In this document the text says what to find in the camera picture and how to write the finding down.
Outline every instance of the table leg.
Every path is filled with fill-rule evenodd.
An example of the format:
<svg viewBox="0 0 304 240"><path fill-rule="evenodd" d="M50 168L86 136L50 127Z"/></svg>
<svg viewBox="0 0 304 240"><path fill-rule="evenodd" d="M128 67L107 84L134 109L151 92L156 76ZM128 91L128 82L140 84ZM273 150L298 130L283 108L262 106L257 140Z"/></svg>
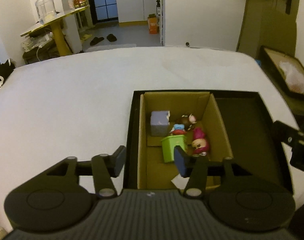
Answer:
<svg viewBox="0 0 304 240"><path fill-rule="evenodd" d="M65 38L61 30L60 21L54 21L50 25L60 56L71 55L71 52L68 49L67 44L65 43Z"/></svg>

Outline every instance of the yellow table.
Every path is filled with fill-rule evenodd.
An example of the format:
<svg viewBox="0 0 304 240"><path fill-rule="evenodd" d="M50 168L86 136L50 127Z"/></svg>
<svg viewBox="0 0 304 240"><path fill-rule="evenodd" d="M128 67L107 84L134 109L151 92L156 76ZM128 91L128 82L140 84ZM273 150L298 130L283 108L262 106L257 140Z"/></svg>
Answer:
<svg viewBox="0 0 304 240"><path fill-rule="evenodd" d="M65 39L64 39L61 27L60 27L60 20L64 17L69 16L69 15L75 14L77 12L84 11L87 7L89 7L89 6L87 5L87 6L84 6L82 8L70 9L70 10L64 11L63 13L58 13L57 17L55 19L53 19L49 22L46 22L44 24L36 23L32 27L30 27L28 30L26 30L24 33L20 34L20 36L23 37L23 36L28 35L32 32L35 32L35 31L37 31L37 30L39 30L39 29L41 29L45 26L50 25L52 33L53 33L53 38L56 42L56 45L57 45L60 56L71 55L71 52L70 52L70 50L68 49L68 47L65 43Z"/></svg>

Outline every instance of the gray floor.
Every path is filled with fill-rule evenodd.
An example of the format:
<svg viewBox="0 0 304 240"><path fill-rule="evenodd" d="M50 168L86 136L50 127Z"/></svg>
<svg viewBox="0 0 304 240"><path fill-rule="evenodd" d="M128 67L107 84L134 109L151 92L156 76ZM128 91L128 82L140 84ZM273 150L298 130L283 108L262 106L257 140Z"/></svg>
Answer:
<svg viewBox="0 0 304 240"><path fill-rule="evenodd" d="M117 38L117 41L109 42L107 40L107 36L110 33L112 33ZM149 34L148 25L127 26L127 27L119 27L117 25L113 27L90 29L82 34L92 34L92 37L86 40L82 45L84 51L89 47L91 47L90 41L92 41L94 37L98 37L98 38L104 37L104 40L95 46L120 45L120 44L136 44L137 47L162 46L160 43L160 35Z"/></svg>

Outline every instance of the black robotic component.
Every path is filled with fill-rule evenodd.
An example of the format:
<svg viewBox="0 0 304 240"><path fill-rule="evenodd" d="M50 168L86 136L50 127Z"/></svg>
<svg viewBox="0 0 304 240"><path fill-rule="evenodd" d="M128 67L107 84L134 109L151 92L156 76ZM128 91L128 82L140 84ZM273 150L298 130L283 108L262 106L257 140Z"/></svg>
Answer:
<svg viewBox="0 0 304 240"><path fill-rule="evenodd" d="M304 133L281 122L272 134L292 146L291 164L304 171ZM295 239L286 231L295 211L289 191L257 178L233 159L211 162L175 147L175 164L190 177L178 190L123 189L111 177L125 163L126 148L78 162L67 157L14 189L4 208L14 227L7 240L94 239ZM79 183L92 175L95 194ZM221 185L205 191L207 176Z"/></svg>

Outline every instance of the clear water bottle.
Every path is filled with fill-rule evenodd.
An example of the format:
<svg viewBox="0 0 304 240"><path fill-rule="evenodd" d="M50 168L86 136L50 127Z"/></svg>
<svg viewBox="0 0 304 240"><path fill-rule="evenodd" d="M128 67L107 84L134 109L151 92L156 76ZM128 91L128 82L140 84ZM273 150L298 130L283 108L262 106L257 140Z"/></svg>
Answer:
<svg viewBox="0 0 304 240"><path fill-rule="evenodd" d="M49 22L57 16L53 0L37 0L35 6L41 23Z"/></svg>

